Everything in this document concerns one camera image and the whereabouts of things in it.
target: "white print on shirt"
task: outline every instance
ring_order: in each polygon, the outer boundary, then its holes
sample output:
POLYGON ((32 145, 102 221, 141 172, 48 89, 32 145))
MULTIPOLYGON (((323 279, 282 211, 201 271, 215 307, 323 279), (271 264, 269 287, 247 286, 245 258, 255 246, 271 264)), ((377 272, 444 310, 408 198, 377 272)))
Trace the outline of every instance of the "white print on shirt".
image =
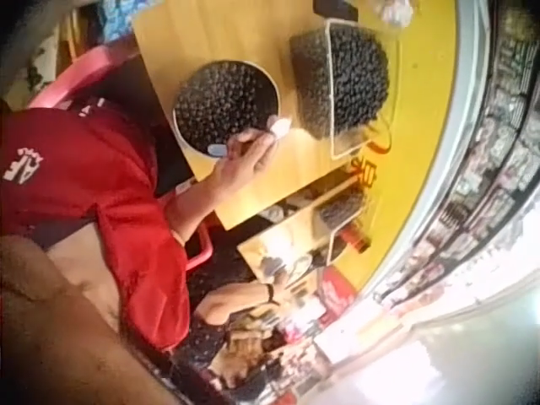
POLYGON ((17 154, 20 159, 11 163, 3 174, 3 179, 13 181, 20 174, 19 184, 23 184, 38 170, 43 158, 31 148, 19 148, 17 154))
MULTIPOLYGON (((101 107, 103 104, 105 103, 105 99, 104 98, 100 98, 97 102, 97 106, 98 107, 101 107)), ((87 106, 85 106, 78 114, 78 116, 81 116, 81 117, 86 117, 90 111, 92 110, 92 105, 91 104, 88 104, 87 106)))
POLYGON ((89 112, 90 112, 90 108, 92 108, 91 105, 85 106, 85 107, 81 110, 81 112, 79 112, 78 116, 87 116, 87 115, 89 114, 89 112))

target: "dark beans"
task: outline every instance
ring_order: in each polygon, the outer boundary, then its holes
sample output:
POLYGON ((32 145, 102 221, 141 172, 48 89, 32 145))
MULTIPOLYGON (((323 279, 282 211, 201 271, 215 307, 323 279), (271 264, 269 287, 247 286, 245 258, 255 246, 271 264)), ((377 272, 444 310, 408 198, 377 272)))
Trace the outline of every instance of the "dark beans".
POLYGON ((197 70, 181 87, 175 106, 177 129, 204 154, 213 143, 247 128, 265 129, 278 114, 278 95, 260 69, 243 62, 212 62, 197 70))

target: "wooden table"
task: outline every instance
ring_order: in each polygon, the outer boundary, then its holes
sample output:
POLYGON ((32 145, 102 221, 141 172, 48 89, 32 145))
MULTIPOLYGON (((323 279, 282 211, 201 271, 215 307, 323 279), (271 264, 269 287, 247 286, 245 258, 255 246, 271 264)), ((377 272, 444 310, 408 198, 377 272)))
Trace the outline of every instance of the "wooden table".
MULTIPOLYGON (((322 19, 312 0, 164 0, 133 19, 133 29, 159 102, 172 124, 180 84, 203 64, 219 59, 251 61, 275 80, 280 113, 300 125, 290 62, 289 38, 312 30, 322 19)), ((198 180, 214 159, 180 142, 198 180)), ((233 228, 276 201, 343 165, 332 160, 330 143, 293 129, 280 141, 267 172, 216 209, 226 229, 233 228)))
POLYGON ((261 269, 264 257, 276 257, 292 265, 305 253, 327 244, 332 232, 319 220, 316 209, 357 183, 358 178, 351 175, 290 217, 241 243, 238 251, 259 281, 268 281, 261 269))

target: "red shirt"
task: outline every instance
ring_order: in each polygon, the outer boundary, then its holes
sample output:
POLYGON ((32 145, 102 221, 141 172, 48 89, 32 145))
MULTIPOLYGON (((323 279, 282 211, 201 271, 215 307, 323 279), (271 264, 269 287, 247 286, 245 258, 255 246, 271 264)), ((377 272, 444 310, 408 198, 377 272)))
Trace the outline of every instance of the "red shirt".
POLYGON ((154 198, 145 134, 114 109, 33 109, 2 121, 2 234, 92 218, 127 323, 157 349, 187 334, 186 253, 154 198))

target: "hand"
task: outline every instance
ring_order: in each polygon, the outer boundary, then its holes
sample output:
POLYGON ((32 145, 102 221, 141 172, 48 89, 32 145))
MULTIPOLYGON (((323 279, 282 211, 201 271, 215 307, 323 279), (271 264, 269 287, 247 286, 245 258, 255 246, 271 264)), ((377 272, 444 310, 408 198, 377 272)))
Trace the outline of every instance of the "hand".
MULTIPOLYGON (((272 116, 270 124, 277 119, 272 116)), ((237 192, 264 171, 276 150, 276 138, 270 132, 248 129, 227 142, 227 156, 218 161, 208 178, 221 197, 237 192)))

